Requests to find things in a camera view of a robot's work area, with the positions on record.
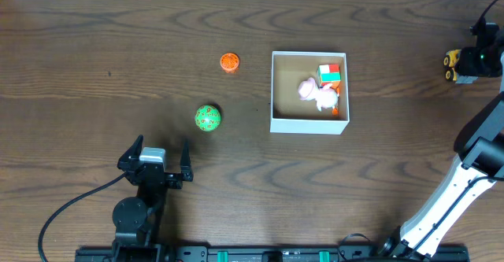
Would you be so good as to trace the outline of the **grey yellow toy truck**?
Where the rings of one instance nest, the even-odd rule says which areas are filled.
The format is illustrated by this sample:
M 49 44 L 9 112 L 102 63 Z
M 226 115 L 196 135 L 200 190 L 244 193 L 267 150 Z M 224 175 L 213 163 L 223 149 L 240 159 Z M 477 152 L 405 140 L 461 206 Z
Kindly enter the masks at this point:
M 456 84 L 472 84 L 477 80 L 476 76 L 460 75 L 456 69 L 456 65 L 460 58 L 460 52 L 460 50 L 450 50 L 446 52 L 443 59 L 443 66 L 445 68 L 444 78 L 446 81 Z

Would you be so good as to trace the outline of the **pink duck toy with hat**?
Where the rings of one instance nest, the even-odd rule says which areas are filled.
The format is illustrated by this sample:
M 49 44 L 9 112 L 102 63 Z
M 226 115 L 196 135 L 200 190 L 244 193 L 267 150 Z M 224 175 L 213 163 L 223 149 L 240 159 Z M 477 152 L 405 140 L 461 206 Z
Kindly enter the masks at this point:
M 302 101 L 315 101 L 319 112 L 330 109 L 333 116 L 339 115 L 339 90 L 332 87 L 332 83 L 319 87 L 313 77 L 302 81 L 298 86 L 298 96 Z

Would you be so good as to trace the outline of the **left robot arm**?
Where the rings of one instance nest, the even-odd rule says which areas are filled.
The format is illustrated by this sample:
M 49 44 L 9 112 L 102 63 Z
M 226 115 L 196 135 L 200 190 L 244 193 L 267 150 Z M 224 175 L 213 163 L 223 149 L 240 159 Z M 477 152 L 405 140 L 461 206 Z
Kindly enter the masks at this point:
M 172 247 L 158 241 L 158 232 L 169 189 L 179 190 L 191 182 L 189 145 L 183 144 L 180 171 L 166 171 L 166 151 L 143 146 L 140 135 L 119 158 L 117 167 L 138 188 L 134 197 L 126 197 L 113 210 L 116 227 L 112 262 L 172 261 Z

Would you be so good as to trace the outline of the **green number ball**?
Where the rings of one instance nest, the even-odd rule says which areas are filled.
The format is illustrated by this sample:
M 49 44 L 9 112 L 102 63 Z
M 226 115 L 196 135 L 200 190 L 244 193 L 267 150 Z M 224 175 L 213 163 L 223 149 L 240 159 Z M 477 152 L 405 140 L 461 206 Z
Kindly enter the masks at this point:
M 221 124 L 221 113 L 213 105 L 203 105 L 196 111 L 195 123 L 202 131 L 214 131 Z

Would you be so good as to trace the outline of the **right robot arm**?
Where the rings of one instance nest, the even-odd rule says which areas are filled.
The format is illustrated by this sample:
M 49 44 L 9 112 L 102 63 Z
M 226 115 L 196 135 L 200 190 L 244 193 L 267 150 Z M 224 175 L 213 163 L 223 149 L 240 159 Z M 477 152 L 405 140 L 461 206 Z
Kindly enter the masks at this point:
M 461 77 L 503 74 L 503 30 L 480 18 L 470 29 L 475 46 L 447 53 Z M 375 252 L 376 257 L 430 261 L 444 235 L 485 191 L 503 179 L 503 94 L 498 93 L 461 130 L 450 169 L 421 209 Z

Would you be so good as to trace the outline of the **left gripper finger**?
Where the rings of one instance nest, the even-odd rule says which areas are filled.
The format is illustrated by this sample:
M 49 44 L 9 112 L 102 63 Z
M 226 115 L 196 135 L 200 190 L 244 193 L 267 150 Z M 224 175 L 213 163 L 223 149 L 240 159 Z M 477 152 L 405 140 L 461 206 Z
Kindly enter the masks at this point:
M 117 167 L 121 171 L 135 171 L 143 148 L 143 135 L 139 135 L 133 144 L 120 156 Z
M 194 179 L 194 173 L 191 167 L 191 159 L 189 155 L 189 145 L 188 141 L 183 144 L 183 149 L 180 158 L 180 172 L 182 175 L 182 180 L 187 182 L 192 182 Z

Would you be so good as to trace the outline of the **colourful puzzle cube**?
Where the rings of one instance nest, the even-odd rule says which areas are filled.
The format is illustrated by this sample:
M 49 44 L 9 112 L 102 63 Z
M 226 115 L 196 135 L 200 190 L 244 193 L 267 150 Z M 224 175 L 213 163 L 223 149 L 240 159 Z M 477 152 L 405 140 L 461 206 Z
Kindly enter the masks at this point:
M 331 84 L 331 88 L 337 89 L 341 82 L 341 72 L 338 64 L 319 65 L 317 77 L 320 87 Z

